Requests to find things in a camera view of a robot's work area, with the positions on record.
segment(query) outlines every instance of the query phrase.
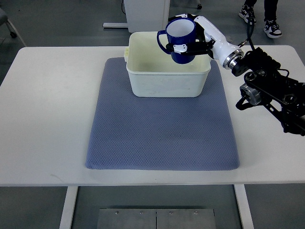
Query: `table leg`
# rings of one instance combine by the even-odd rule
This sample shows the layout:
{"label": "table leg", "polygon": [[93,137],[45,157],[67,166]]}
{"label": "table leg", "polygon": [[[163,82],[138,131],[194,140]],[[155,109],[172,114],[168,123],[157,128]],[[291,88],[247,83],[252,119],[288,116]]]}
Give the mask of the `table leg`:
{"label": "table leg", "polygon": [[78,186],[68,186],[65,203],[63,205],[61,224],[59,229],[70,229],[72,225]]}
{"label": "table leg", "polygon": [[234,185],[234,189],[243,229],[254,229],[244,185]]}

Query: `mug handle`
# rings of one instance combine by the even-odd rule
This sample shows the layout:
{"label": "mug handle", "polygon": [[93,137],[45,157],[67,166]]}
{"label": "mug handle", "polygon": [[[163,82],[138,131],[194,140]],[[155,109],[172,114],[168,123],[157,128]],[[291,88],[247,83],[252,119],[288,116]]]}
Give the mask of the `mug handle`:
{"label": "mug handle", "polygon": [[164,48],[164,46],[161,44],[160,40],[159,40],[159,36],[160,35],[163,35],[163,34],[166,34],[166,31],[165,30],[161,30],[157,33],[157,42],[158,42],[158,45],[160,46],[160,48],[162,49],[163,52],[165,52],[166,54],[171,54],[171,52],[167,51],[166,48]]}

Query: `blue mug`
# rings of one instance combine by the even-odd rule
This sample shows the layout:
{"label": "blue mug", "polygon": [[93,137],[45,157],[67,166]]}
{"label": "blue mug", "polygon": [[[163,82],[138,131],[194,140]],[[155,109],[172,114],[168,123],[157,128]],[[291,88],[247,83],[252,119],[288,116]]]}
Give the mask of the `blue mug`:
{"label": "blue mug", "polygon": [[160,48],[166,54],[170,54],[172,59],[179,64],[185,64],[191,62],[195,56],[181,55],[176,52],[169,52],[161,44],[159,36],[166,34],[167,40],[173,45],[182,45],[196,41],[196,28],[195,23],[189,18],[177,18],[169,22],[165,30],[161,30],[157,33],[157,42]]}

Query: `black pants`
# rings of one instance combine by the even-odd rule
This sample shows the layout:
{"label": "black pants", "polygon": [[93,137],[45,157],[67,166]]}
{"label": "black pants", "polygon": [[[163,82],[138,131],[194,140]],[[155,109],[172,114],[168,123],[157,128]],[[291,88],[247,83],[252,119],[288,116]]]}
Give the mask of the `black pants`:
{"label": "black pants", "polygon": [[[244,3],[247,6],[253,7],[257,0],[246,0]],[[276,9],[278,0],[264,0],[265,21],[276,20]]]}

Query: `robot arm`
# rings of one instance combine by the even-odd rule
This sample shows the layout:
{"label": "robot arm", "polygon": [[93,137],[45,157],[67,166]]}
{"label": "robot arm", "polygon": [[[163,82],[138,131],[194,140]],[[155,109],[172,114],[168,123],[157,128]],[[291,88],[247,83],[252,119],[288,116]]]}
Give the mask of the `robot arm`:
{"label": "robot arm", "polygon": [[[219,60],[224,68],[231,69],[235,76],[250,69],[251,72],[244,75],[245,83],[240,86],[242,98],[236,107],[244,110],[263,105],[281,122],[285,133],[305,136],[305,83],[289,78],[288,70],[281,69],[281,64],[262,49],[254,49],[252,42],[253,50],[244,55],[239,46],[228,43],[225,36],[205,17],[181,14],[169,20],[177,17],[193,19],[199,41],[186,44],[185,51],[176,50],[172,44],[166,45],[167,50],[182,55],[208,54]],[[280,71],[286,71],[287,75],[281,75]],[[271,105],[272,101],[281,105],[281,111]]]}

